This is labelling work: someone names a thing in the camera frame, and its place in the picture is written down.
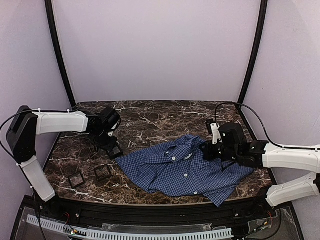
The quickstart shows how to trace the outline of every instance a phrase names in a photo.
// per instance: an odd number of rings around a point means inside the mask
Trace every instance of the white arm segment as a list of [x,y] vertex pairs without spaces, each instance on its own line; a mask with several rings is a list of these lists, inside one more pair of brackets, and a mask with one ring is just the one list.
[[36,135],[61,132],[85,132],[88,118],[81,111],[60,112],[32,112],[38,116]]
[[22,162],[20,166],[43,201],[47,202],[56,195],[36,156],[33,156],[29,161]]
[[219,125],[217,123],[210,124],[211,131],[212,131],[212,144],[216,145],[218,140],[221,140],[221,135],[219,132]]
[[320,145],[288,146],[297,148],[312,148],[316,150],[285,149],[268,143],[262,155],[265,168],[301,169],[320,174]]
[[285,202],[320,195],[317,185],[314,184],[316,177],[317,174],[311,172],[296,180],[281,185],[274,185],[269,188],[266,201],[271,207],[275,207]]

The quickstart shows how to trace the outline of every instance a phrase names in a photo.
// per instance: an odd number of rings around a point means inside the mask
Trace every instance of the white vent grille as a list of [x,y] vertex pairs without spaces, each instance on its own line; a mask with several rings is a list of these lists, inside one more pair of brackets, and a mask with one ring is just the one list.
[[[28,214],[26,221],[28,224],[39,226],[38,219],[30,214]],[[64,223],[41,218],[41,226],[43,229],[63,233],[64,225]],[[88,240],[225,240],[234,237],[231,228],[183,234],[130,234],[92,230],[81,227],[73,228],[82,235],[86,235],[85,237],[76,235],[77,237]]]

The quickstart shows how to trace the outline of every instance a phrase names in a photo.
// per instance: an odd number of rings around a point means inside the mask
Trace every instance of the robotic arm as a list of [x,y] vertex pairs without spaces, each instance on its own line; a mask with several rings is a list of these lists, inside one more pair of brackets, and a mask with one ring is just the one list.
[[212,141],[200,146],[204,159],[222,159],[232,164],[251,168],[290,168],[311,171],[296,180],[264,187],[259,197],[271,206],[296,199],[320,195],[320,145],[315,146],[277,146],[268,141],[247,142],[243,129],[238,123],[219,126],[210,119],[206,122],[212,134]]
[[94,114],[84,110],[41,112],[22,106],[7,131],[6,140],[17,166],[21,167],[40,198],[48,202],[56,194],[37,160],[36,136],[61,132],[89,133],[98,149],[105,150],[110,158],[116,158],[123,154],[113,136],[120,123],[120,115],[110,107]]

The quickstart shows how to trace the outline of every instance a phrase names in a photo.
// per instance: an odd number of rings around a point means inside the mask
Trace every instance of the marble tabletop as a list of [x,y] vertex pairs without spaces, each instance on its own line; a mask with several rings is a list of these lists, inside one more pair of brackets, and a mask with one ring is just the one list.
[[[184,134],[210,140],[205,121],[214,117],[216,101],[109,101],[82,102],[78,107],[101,112],[112,107],[121,115],[121,126],[114,135],[125,155],[156,144],[172,141]],[[218,121],[240,123],[248,140],[248,130],[233,105],[223,105]],[[112,176],[98,181],[94,169],[108,164]],[[73,189],[68,177],[81,172],[85,184]],[[161,192],[147,193],[109,159],[103,150],[95,151],[86,134],[62,133],[45,168],[45,174],[61,198],[113,204],[196,204],[209,202],[206,197],[170,197]],[[244,178],[227,201],[255,197],[261,187],[271,185],[267,169],[256,169]]]

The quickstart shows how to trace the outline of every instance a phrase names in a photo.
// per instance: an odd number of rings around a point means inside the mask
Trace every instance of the checkered fabric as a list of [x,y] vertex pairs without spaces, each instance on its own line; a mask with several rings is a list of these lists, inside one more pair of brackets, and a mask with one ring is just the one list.
[[199,136],[184,135],[116,161],[131,181],[148,193],[161,191],[172,197],[202,194],[218,207],[253,168],[234,164],[222,172],[220,159],[203,159],[199,145],[204,142]]

